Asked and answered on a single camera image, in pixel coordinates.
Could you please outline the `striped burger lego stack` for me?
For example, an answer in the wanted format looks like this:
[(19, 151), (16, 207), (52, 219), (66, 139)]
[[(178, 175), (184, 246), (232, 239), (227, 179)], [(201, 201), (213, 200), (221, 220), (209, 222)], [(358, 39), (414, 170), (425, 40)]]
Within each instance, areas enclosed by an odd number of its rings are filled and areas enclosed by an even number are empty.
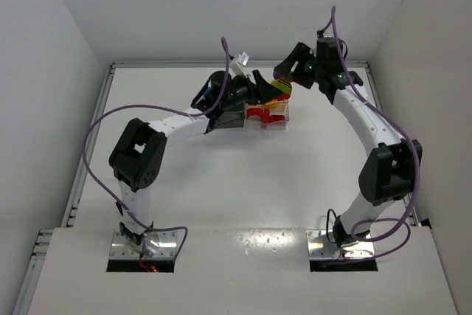
[(282, 77), (278, 77), (277, 79), (273, 79), (271, 85), (279, 89), (284, 95), (291, 96), (292, 92), (292, 85), (290, 81)]

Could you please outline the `red rounded lego brick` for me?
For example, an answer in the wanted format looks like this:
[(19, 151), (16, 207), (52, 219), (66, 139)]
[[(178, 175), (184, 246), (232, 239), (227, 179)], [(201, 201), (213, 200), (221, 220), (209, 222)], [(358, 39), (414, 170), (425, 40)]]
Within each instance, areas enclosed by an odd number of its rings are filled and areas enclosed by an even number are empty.
[(256, 106), (249, 106), (246, 109), (247, 120), (262, 120), (264, 115), (264, 109)]

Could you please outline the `red curved lego brick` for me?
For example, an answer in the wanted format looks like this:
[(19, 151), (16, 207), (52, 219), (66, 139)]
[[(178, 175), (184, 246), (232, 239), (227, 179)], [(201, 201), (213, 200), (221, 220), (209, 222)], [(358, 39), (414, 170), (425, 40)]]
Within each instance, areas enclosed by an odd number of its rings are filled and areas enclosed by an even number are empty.
[(273, 114), (269, 110), (264, 110), (263, 119), (261, 120), (262, 128), (269, 128), (276, 125), (286, 125), (287, 119), (284, 114)]

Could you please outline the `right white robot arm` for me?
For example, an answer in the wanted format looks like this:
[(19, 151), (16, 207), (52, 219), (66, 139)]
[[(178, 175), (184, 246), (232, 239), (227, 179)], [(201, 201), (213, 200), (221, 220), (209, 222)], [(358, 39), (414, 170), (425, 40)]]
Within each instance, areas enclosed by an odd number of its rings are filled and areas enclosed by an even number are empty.
[(316, 84), (347, 119), (366, 151), (367, 160), (358, 177), (359, 194), (333, 226), (337, 246), (365, 236), (387, 208), (413, 192), (422, 155), (417, 140), (408, 142), (380, 116), (358, 73), (344, 70), (341, 53), (334, 38), (319, 38), (315, 49), (299, 42), (274, 68), (275, 77), (288, 78), (307, 89)]

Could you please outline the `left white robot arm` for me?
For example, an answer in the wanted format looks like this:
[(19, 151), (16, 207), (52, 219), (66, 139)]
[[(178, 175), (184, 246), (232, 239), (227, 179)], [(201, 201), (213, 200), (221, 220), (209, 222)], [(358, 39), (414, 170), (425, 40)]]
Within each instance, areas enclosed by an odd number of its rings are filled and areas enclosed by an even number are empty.
[(288, 81), (267, 82), (257, 70), (235, 76), (216, 71), (181, 114), (152, 122), (129, 121), (108, 160), (121, 192), (120, 232), (136, 246), (153, 232), (150, 187), (166, 148), (215, 129), (239, 128), (248, 118), (257, 117), (264, 124), (283, 121), (291, 92)]

